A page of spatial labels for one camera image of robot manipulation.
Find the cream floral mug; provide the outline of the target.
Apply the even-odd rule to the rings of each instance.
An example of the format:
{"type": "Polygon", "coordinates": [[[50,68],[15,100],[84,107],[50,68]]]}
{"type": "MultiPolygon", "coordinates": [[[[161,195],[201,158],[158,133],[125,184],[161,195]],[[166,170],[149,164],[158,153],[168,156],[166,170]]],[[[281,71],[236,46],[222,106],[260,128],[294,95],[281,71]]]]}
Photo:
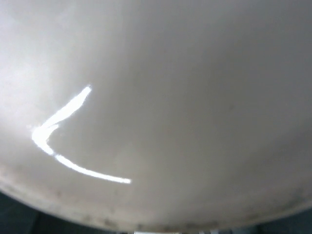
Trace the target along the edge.
{"type": "Polygon", "coordinates": [[[1,1],[0,189],[126,232],[309,209],[311,1],[1,1]]]}

